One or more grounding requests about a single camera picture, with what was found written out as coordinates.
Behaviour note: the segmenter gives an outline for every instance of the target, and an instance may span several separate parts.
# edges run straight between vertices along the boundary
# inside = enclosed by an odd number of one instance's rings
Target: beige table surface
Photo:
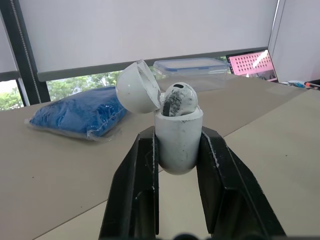
[[[303,93],[229,75],[226,88],[200,92],[203,125],[226,136]],[[87,142],[24,125],[41,105],[0,112],[0,237],[34,239],[104,202],[113,174],[153,114],[129,114],[110,142]]]
[[[320,91],[308,90],[228,135],[288,236],[320,236]]]
[[[320,92],[309,90],[224,139],[251,169],[288,236],[319,236]],[[106,202],[37,240],[98,239]],[[197,171],[159,173],[159,238],[207,234]]]

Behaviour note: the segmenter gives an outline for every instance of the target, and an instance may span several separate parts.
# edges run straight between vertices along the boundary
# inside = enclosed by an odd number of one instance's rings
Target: roller blind
[[[19,0],[39,72],[267,47],[277,0]]]
[[[7,38],[5,26],[0,15],[0,74],[13,71],[16,72],[17,68]]]
[[[279,82],[320,79],[320,1],[287,0],[273,47]]]

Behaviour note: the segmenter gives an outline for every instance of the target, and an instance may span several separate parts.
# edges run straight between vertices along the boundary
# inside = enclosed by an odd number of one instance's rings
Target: blue bag
[[[126,114],[116,88],[80,92],[40,108],[29,123],[70,137],[95,140],[111,130]]]

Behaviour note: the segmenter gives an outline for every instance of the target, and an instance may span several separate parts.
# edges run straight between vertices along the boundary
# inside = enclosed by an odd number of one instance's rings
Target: blue container lid
[[[230,66],[229,63],[219,61],[213,58],[188,58],[188,59],[173,59],[173,60],[160,60],[155,61],[153,66],[162,73],[174,74],[174,72],[189,74],[197,74],[199,71],[212,72],[227,70]]]

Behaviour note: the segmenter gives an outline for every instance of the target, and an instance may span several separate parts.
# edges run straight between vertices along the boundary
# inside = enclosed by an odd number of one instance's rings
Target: white earbud
[[[193,113],[198,106],[196,91],[184,82],[171,85],[164,94],[162,115],[178,117]]]

